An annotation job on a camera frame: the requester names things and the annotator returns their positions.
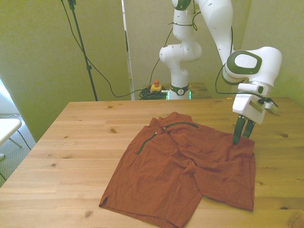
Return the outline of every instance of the white chair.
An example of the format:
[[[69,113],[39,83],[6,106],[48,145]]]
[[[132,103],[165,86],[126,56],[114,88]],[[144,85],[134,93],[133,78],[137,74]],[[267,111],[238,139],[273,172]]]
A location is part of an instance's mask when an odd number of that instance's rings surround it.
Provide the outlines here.
[[[7,140],[10,140],[18,147],[22,148],[21,145],[19,145],[17,142],[10,138],[21,126],[22,123],[18,119],[0,119],[0,146],[4,144]],[[4,158],[5,155],[3,153],[0,153],[0,161],[2,161]]]

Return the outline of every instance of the wood grain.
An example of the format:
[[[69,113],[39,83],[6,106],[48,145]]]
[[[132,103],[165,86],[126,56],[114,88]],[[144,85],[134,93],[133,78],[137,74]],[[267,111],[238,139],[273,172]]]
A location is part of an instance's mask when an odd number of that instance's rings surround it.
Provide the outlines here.
[[[187,228],[304,227],[304,110],[274,99],[251,139],[256,142],[254,212],[203,197]],[[176,111],[233,133],[231,99],[69,103],[0,189],[2,228],[152,228],[98,207],[136,134],[155,117]]]

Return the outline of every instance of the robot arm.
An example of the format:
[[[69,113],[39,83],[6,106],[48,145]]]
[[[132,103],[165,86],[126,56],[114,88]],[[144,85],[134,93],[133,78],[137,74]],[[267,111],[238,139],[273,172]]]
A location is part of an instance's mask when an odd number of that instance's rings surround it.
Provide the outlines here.
[[[233,143],[241,137],[245,121],[248,123],[243,136],[249,137],[255,123],[261,124],[265,111],[275,114],[277,106],[269,97],[274,81],[279,73],[282,54],[273,47],[257,50],[235,51],[232,45],[231,25],[233,9],[231,0],[194,0],[199,5],[203,18],[215,41],[223,64],[223,79],[230,85],[238,85],[240,91],[233,103],[233,112],[239,114]],[[193,37],[191,0],[172,0],[175,7],[174,35],[182,40],[180,45],[163,47],[160,59],[171,71],[171,88],[179,89],[188,85],[188,72],[180,68],[181,62],[191,62],[200,58],[201,47]],[[187,99],[172,96],[173,99]]]

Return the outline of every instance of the zipper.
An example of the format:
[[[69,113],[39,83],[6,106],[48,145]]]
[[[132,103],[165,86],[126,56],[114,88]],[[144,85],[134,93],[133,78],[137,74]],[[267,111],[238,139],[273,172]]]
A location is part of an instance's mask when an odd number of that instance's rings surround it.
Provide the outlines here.
[[[157,132],[155,132],[154,135],[152,135],[152,137],[151,137],[150,139],[148,139],[148,140],[146,140],[146,141],[143,142],[141,148],[140,148],[139,151],[137,152],[137,155],[140,154],[140,153],[142,152],[142,150],[143,150],[145,144],[146,144],[148,141],[152,140],[156,135],[157,135]]]
[[[171,126],[174,126],[174,125],[178,125],[178,124],[188,124],[188,125],[191,125],[191,126],[193,126],[193,127],[199,128],[197,125],[192,124],[192,123],[188,123],[188,122],[178,122],[178,123],[171,123],[171,124],[165,126],[162,130],[165,130],[165,129],[167,129],[168,127],[171,127]]]

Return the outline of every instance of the wall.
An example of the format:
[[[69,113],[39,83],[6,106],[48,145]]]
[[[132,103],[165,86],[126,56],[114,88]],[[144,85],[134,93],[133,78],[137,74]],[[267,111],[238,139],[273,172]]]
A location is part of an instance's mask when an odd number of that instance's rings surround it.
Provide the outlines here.
[[[75,9],[88,57],[117,95],[129,93],[121,0],[77,0]],[[0,77],[37,141],[68,102],[95,100],[84,56],[59,0],[0,1],[0,15]],[[130,99],[92,74],[100,101]]]
[[[281,70],[271,96],[288,96],[302,107],[304,107],[303,9],[303,0],[252,0],[242,44],[245,50],[271,46],[282,52]]]
[[[234,46],[235,49],[240,49],[251,1],[232,0],[232,4]],[[159,51],[172,28],[172,25],[168,24],[173,22],[174,7],[171,0],[125,0],[124,7],[134,89],[142,89],[144,85],[149,84],[153,67],[159,59]],[[212,97],[226,97],[216,94],[214,87],[221,68],[217,48],[203,17],[198,15],[195,19],[198,27],[195,37],[203,48],[203,54],[200,60],[182,66],[190,73],[190,83],[203,82]],[[167,44],[176,43],[181,41],[171,35]],[[158,63],[152,82],[155,79],[159,79],[162,84],[171,82],[170,71],[162,62]],[[230,86],[221,81],[218,86],[220,91],[231,90]]]

